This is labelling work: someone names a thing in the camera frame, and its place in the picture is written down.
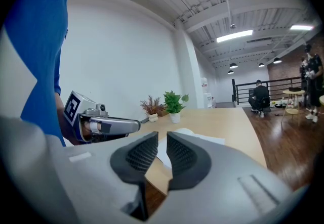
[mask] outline person's hand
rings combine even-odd
[[[92,131],[91,131],[91,128],[90,128],[90,122],[89,121],[84,121],[81,123],[82,124],[82,135],[83,137],[85,138],[88,138],[91,136],[92,134]],[[99,131],[101,131],[101,123],[97,123],[97,128]]]
[[[82,123],[82,135],[84,137],[88,137],[91,135],[90,123],[88,121],[84,121]]]

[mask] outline ceiling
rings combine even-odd
[[[303,37],[305,32],[289,31],[293,24],[321,24],[308,0],[134,1],[170,23],[180,20],[195,47],[215,68],[229,62],[265,63]],[[250,29],[252,36],[216,42],[217,37]]]

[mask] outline sneaker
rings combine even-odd
[[[317,123],[317,121],[318,121],[318,116],[315,115],[315,116],[313,117],[313,122],[314,122],[314,123]]]
[[[312,119],[314,119],[314,115],[312,115],[311,113],[309,113],[308,115],[306,115],[306,119],[307,120],[312,120]]]

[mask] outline blue shirt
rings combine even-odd
[[[16,0],[5,19],[8,37],[37,79],[21,114],[45,134],[59,137],[65,146],[55,105],[61,93],[61,46],[67,31],[67,0]]]

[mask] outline brick wall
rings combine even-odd
[[[312,50],[314,50],[317,54],[319,54],[322,62],[324,63],[324,34],[321,32],[314,36],[311,40],[307,43],[312,45]],[[299,67],[301,64],[301,57],[307,57],[307,54],[304,52],[305,46],[301,45],[297,49],[291,51],[287,55],[281,58],[282,62],[279,64],[269,64],[268,65],[268,72],[269,72],[269,79],[276,80],[282,78],[290,78],[290,77],[299,77]],[[293,80],[293,86],[300,86],[298,83],[300,80]],[[288,89],[291,85],[289,84],[290,81],[283,81],[283,82],[275,82],[271,83],[271,85],[279,85],[279,84],[287,84],[283,86],[276,86],[270,88],[270,94],[272,99],[280,99],[283,97],[282,90],[277,89]]]

